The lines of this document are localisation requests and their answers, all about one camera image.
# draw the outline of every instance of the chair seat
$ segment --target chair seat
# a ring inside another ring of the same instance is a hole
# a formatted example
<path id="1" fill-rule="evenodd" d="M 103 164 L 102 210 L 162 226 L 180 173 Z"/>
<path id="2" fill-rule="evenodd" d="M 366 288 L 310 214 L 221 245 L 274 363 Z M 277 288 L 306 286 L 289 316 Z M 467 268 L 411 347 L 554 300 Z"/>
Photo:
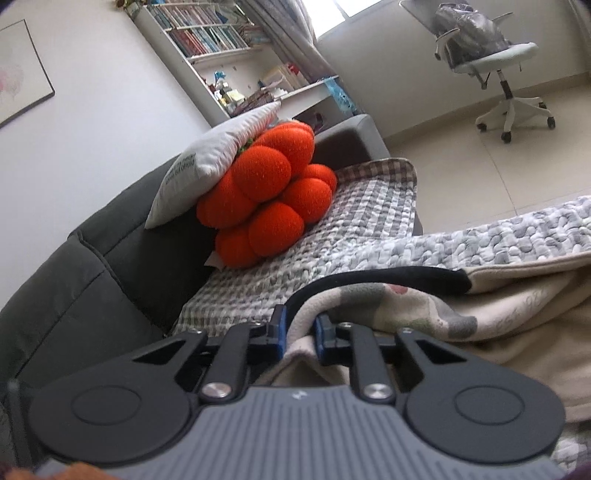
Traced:
<path id="1" fill-rule="evenodd" d="M 519 43 L 499 53 L 462 63 L 455 67 L 453 71 L 456 73 L 474 73 L 474 70 L 476 70 L 478 73 L 489 73 L 502 70 L 535 57 L 539 49 L 535 43 Z"/>

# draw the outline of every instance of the window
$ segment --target window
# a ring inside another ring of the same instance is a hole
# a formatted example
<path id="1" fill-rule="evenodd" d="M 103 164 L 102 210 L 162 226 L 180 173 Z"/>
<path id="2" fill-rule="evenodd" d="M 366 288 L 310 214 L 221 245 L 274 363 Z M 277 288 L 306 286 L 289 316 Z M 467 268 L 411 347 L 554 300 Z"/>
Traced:
<path id="1" fill-rule="evenodd" d="M 316 37 L 382 0 L 303 0 Z"/>

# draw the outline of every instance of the plastic bag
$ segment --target plastic bag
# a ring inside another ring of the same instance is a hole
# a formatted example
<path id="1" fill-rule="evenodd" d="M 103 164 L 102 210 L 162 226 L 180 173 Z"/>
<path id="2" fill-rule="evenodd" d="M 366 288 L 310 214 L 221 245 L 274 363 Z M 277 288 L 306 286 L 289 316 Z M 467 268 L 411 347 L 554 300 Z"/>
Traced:
<path id="1" fill-rule="evenodd" d="M 460 29 L 459 35 L 447 44 L 452 66 L 481 59 L 511 46 L 492 20 L 468 4 L 439 5 L 435 22 L 440 34 Z"/>

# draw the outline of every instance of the framed picture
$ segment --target framed picture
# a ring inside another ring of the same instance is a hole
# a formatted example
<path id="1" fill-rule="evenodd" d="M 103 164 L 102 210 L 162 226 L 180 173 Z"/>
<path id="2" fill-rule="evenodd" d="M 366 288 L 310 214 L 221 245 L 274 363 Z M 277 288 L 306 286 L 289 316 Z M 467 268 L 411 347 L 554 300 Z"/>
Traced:
<path id="1" fill-rule="evenodd" d="M 0 128 L 56 94 L 24 20 L 0 30 Z"/>

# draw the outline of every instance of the white wall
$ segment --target white wall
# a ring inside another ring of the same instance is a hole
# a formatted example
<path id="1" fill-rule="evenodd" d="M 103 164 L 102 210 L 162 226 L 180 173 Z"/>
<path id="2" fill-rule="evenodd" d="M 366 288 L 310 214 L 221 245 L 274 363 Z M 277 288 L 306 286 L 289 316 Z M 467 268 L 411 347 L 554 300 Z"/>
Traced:
<path id="1" fill-rule="evenodd" d="M 16 0 L 56 90 L 0 129 L 0 307 L 68 233 L 209 129 L 112 0 Z"/>
<path id="2" fill-rule="evenodd" d="M 582 41 L 566 0 L 473 0 L 493 18 L 515 12 L 502 26 L 514 41 L 533 41 L 539 55 L 506 71 L 514 89 L 583 73 Z M 434 37 L 398 6 L 382 0 L 319 39 L 318 48 L 345 81 L 351 97 L 373 116 L 383 137 L 502 93 L 491 77 L 453 74 L 433 55 Z"/>

